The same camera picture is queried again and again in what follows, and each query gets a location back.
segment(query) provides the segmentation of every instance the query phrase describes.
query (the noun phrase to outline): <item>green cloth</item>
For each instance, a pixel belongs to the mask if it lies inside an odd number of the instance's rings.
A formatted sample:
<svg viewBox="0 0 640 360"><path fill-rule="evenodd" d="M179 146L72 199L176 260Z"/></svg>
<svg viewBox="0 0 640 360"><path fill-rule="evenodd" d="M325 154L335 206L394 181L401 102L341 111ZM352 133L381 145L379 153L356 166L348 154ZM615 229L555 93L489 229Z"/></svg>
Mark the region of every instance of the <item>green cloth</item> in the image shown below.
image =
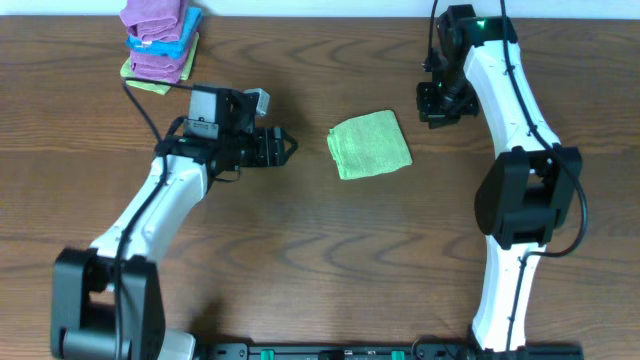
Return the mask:
<svg viewBox="0 0 640 360"><path fill-rule="evenodd" d="M187 61L184 63L184 68L182 69L182 74L180 75L181 80L189 79L189 74L191 74L191 67L193 66L193 58L196 56L196 45L198 45L198 39L200 39L200 34L196 33L193 38L193 45L191 46L191 50L189 50L189 57L187 57ZM122 68L120 69L120 76L136 76L133 73L133 70L131 70L131 58L128 58L127 61L122 64ZM168 85L148 84L140 81L128 81L127 84L129 86L137 87L142 90L153 91L154 93L160 95L166 94L169 89L171 89L171 87Z"/></svg>
<svg viewBox="0 0 640 360"><path fill-rule="evenodd" d="M411 154L393 111L349 119L327 136L340 179L351 180L411 165Z"/></svg>

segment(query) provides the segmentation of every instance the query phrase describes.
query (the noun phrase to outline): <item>black joint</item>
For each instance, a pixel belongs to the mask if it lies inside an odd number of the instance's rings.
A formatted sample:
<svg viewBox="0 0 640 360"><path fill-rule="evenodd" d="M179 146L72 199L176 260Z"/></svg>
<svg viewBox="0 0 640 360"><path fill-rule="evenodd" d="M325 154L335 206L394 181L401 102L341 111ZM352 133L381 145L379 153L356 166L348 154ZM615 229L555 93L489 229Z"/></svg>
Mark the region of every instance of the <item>black joint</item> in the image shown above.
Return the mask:
<svg viewBox="0 0 640 360"><path fill-rule="evenodd" d="M113 307L91 302L90 292L104 291L113 259L95 250L65 249L53 268L51 353L67 360L115 356ZM156 266L142 257L124 263L122 286L122 359L156 359L164 339L165 320Z"/></svg>
<svg viewBox="0 0 640 360"><path fill-rule="evenodd" d="M576 148L556 146L574 176L582 168ZM476 193L475 214L480 230L492 235L504 250L513 244L551 241L553 229L567 215L573 184L546 150L526 152L514 148L498 156Z"/></svg>

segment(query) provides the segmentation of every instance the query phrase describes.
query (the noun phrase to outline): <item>wooden surface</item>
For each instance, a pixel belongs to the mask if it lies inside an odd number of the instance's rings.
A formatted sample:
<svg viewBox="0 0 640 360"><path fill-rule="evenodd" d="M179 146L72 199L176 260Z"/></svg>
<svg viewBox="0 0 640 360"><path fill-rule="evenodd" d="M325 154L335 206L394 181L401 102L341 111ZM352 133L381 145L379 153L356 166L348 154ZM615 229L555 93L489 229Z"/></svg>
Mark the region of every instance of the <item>wooden surface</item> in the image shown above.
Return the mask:
<svg viewBox="0 0 640 360"><path fill-rule="evenodd" d="M590 228L541 261L532 342L589 359L640 351L640 23L517 20L542 112L584 157ZM191 80L264 87L301 146L197 205L161 266L168 324L256 342L463 337L480 301L485 241L473 198L493 162L483 116L430 131L414 89L426 22L207 18ZM122 92L124 29L109 18L0 18L0 358L49 355L51 268L85 248L145 179L153 138ZM136 94L161 129L189 94ZM392 109L413 155L395 173L341 181L331 127ZM551 248L566 246L576 207Z"/></svg>

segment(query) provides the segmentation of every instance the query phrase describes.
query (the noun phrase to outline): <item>purple towel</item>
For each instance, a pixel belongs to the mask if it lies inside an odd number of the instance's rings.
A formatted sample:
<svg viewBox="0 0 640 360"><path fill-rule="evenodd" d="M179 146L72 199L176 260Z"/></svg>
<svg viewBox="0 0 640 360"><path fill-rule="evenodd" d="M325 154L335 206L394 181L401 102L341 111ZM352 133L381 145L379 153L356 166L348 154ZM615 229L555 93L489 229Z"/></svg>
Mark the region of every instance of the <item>purple towel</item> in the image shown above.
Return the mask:
<svg viewBox="0 0 640 360"><path fill-rule="evenodd" d="M127 33L142 41L178 41L184 28L187 0L128 0L120 11Z"/></svg>
<svg viewBox="0 0 640 360"><path fill-rule="evenodd" d="M131 50L131 70L133 70L136 76L145 79L177 83L180 80L180 75L182 75L182 70L189 57L194 38L195 36L192 35L189 47L178 59L172 59L168 56L143 54Z"/></svg>

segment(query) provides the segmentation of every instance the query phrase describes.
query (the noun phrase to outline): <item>robotic arm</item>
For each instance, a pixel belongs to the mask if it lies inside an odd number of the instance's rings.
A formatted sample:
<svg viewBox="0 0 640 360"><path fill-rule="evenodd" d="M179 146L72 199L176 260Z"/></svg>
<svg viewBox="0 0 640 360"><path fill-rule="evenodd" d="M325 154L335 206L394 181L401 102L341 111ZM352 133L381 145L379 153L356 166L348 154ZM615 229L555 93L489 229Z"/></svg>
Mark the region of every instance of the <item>robotic arm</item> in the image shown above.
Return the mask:
<svg viewBox="0 0 640 360"><path fill-rule="evenodd" d="M122 299L121 359L191 360L192 335L166 330L157 264L191 209L224 171L284 165L297 142L280 128L256 128L269 95L196 85L187 117L174 121L155 149L151 172L120 218L89 250L65 249L54 266L51 349L64 359L115 357L112 307L93 303L90 292L112 289L114 259L125 227L162 179L166 181L135 221L119 259ZM184 125L182 136L175 135ZM291 147L285 150L285 142Z"/></svg>
<svg viewBox="0 0 640 360"><path fill-rule="evenodd" d="M471 5L460 5L450 6L437 24L444 58L432 51L425 61L433 82L418 85L420 120L432 129L455 124L462 115L478 114L479 99L496 156L476 194L475 214L486 235L487 265L470 337L483 352L516 351L525 346L524 317L539 257L531 257L526 265L522 260L527 253L545 251L553 229L564 222L573 185L553 160L554 154L531 134L505 71L505 35L513 74L538 133L575 176L582 162L576 148L560 146L542 117L510 21L503 28L501 17L478 18ZM512 318L514 302L517 312Z"/></svg>

